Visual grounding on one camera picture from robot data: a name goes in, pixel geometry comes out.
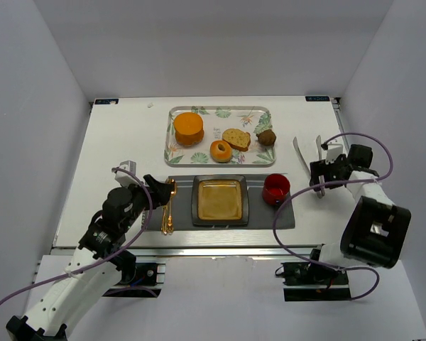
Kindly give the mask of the orange round sponge cake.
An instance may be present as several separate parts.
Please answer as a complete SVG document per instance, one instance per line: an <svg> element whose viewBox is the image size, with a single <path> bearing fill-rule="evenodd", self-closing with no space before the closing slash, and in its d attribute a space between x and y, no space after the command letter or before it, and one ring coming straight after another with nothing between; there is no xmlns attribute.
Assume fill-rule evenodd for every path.
<svg viewBox="0 0 426 341"><path fill-rule="evenodd" d="M175 117L175 139L182 146L193 146L204 137L203 120L199 114L184 112Z"/></svg>

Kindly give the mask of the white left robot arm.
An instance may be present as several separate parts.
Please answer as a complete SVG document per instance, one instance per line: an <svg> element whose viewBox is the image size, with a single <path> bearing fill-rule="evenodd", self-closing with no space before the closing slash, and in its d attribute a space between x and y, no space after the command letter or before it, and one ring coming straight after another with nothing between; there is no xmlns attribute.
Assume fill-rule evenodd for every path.
<svg viewBox="0 0 426 341"><path fill-rule="evenodd" d="M151 175L139 180L124 172L92 217L64 273L23 316L6 324L12 340L67 340L83 315L106 293L136 290L155 284L148 277L154 265L139 265L123 247L126 234L142 212L169 204L176 182L160 182Z"/></svg>

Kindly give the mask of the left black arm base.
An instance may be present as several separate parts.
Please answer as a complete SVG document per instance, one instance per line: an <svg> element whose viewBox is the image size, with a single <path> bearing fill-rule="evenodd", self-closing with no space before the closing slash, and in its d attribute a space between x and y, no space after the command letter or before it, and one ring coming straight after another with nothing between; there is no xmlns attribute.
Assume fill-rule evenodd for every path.
<svg viewBox="0 0 426 341"><path fill-rule="evenodd" d="M110 288L107 298L157 298L165 281L166 264L136 263L134 277Z"/></svg>

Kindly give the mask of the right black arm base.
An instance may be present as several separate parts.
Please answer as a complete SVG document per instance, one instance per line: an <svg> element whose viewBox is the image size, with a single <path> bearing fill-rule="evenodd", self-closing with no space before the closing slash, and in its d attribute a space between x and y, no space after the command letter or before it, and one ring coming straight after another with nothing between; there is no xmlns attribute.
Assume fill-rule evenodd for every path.
<svg viewBox="0 0 426 341"><path fill-rule="evenodd" d="M275 270L283 280L285 302L348 301L346 274L307 262L285 262Z"/></svg>

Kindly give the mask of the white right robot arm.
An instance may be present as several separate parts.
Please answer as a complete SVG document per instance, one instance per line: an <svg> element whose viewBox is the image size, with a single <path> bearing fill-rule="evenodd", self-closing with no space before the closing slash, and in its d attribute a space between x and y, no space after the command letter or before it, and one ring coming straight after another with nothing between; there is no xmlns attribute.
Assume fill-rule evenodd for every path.
<svg viewBox="0 0 426 341"><path fill-rule="evenodd" d="M356 206L341 240L323 244L313 254L314 260L344 268L365 264L386 269L399 260L411 213L385 194L378 173L371 169L372 159L372 148L353 144L348 154L335 146L327 150L325 159L311 162L310 185L321 183L333 189L338 187L334 181L361 181L345 186Z"/></svg>

